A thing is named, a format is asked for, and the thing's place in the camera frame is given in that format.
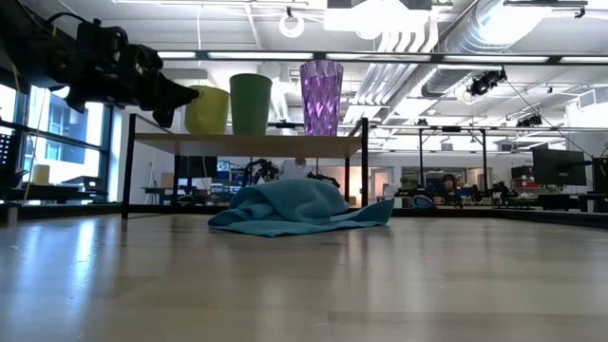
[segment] faceted glass vase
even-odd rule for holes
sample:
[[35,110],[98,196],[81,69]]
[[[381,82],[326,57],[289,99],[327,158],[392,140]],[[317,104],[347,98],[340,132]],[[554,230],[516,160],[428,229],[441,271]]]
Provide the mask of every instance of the faceted glass vase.
[[334,61],[310,61],[300,67],[306,135],[337,135],[343,75],[344,68]]

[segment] wooden tabletop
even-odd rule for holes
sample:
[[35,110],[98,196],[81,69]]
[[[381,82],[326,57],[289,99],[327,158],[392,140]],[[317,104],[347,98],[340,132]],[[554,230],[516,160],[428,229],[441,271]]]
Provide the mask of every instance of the wooden tabletop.
[[235,136],[137,133],[135,140],[183,156],[349,158],[356,137]]

